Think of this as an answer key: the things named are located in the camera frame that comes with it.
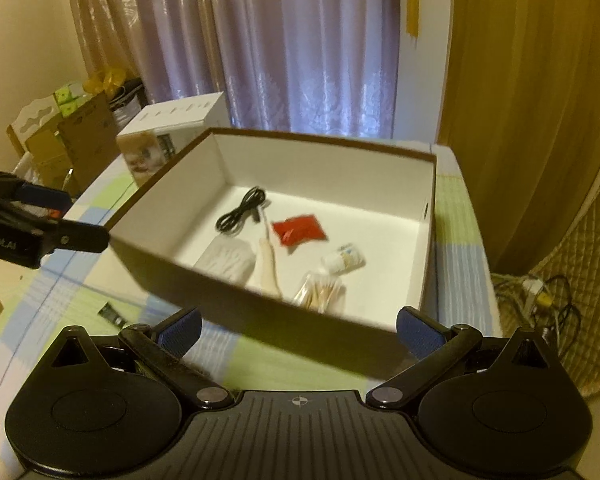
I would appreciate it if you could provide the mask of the clear dental floss pick box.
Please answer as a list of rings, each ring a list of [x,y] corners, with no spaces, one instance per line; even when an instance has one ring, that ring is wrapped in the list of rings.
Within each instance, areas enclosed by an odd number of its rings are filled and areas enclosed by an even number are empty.
[[[194,264],[197,272],[236,286],[245,286],[257,257],[248,242],[236,237],[216,236]]]

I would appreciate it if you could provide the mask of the white medicine bottle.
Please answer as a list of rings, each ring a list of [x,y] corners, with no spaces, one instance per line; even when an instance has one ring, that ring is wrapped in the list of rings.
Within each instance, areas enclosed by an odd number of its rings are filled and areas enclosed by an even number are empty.
[[[332,275],[342,275],[365,266],[362,250],[355,244],[345,244],[322,258],[323,269]]]

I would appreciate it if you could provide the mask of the white electric toothbrush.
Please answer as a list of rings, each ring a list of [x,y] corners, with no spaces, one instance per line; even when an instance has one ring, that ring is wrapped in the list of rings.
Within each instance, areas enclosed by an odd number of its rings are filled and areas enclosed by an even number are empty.
[[[261,251],[261,289],[265,295],[274,299],[281,300],[283,298],[277,281],[275,250],[271,243],[270,227],[268,219],[264,211],[264,207],[258,208],[261,220],[263,222],[264,235],[260,238]]]

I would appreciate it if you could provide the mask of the clear cotton swab container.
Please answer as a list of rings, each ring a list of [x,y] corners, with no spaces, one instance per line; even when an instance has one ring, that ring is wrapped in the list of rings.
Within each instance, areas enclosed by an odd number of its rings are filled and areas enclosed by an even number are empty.
[[[346,303],[346,286],[337,275],[310,271],[304,274],[291,303],[321,314],[340,315]]]

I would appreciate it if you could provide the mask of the red snack packet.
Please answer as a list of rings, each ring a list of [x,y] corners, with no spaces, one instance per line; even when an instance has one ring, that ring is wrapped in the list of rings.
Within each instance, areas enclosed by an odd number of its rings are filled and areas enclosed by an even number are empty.
[[[327,235],[314,214],[273,222],[272,227],[280,244],[288,248],[314,240],[327,240]]]

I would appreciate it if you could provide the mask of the dark green sachet packet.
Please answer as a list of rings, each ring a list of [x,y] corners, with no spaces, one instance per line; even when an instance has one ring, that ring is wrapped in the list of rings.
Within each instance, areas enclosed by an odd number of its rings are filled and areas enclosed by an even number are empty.
[[[97,315],[117,327],[118,330],[122,330],[128,324],[128,321],[109,302],[106,302],[98,310]]]

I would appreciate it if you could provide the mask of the checkered plastic tablecloth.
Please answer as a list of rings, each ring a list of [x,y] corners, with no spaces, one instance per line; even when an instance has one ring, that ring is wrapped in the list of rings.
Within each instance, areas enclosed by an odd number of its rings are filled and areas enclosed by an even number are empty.
[[[501,335],[486,253],[455,155],[437,144],[408,141],[406,147],[437,156],[436,270],[434,314],[446,325],[467,323],[488,336]],[[98,314],[111,304],[130,322],[156,324],[175,307],[141,290],[112,252],[58,250],[38,270],[0,260],[0,479],[22,468],[4,430],[6,410],[60,330],[81,325],[91,334],[116,330]],[[356,389],[376,382],[308,361],[206,324],[185,358],[228,388]]]

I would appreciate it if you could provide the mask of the brown cardboard boxes pile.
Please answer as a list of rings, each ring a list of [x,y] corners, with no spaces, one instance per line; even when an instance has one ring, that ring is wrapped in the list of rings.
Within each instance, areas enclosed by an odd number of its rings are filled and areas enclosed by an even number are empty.
[[[120,155],[117,135],[145,103],[143,81],[123,70],[32,101],[6,129],[18,174],[78,196]]]

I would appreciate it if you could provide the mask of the large brown cardboard box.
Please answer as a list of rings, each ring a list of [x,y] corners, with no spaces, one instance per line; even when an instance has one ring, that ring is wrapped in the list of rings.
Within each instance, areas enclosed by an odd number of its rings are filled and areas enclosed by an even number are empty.
[[[146,292],[235,333],[371,378],[406,358],[396,336],[401,308],[421,308],[434,239],[437,159],[433,154],[336,136],[210,129],[183,148],[107,221],[111,249]],[[263,205],[281,300],[261,289],[259,211],[237,232],[256,254],[245,286],[197,272],[218,235],[216,222],[250,188]],[[284,247],[272,223],[314,214],[327,240]],[[304,274],[355,244],[365,266],[339,276],[340,315],[295,306]]]

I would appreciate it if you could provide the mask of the white product carton box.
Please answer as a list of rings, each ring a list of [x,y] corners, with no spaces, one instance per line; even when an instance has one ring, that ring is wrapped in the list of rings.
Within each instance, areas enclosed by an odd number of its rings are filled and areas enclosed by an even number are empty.
[[[230,128],[223,92],[145,106],[117,135],[118,148],[137,186],[208,128]]]

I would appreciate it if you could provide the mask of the brown wooden door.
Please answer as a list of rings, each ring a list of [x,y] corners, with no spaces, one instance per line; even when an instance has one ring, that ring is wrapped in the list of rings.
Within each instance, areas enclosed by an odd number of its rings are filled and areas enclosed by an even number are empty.
[[[492,270],[533,268],[600,171],[600,0],[453,0],[439,140]]]

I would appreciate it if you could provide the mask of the purple window curtain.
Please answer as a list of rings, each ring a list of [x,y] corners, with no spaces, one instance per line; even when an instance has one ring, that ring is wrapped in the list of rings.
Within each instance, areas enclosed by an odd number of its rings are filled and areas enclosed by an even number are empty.
[[[69,0],[85,65],[152,102],[221,91],[236,127],[387,139],[399,0]]]

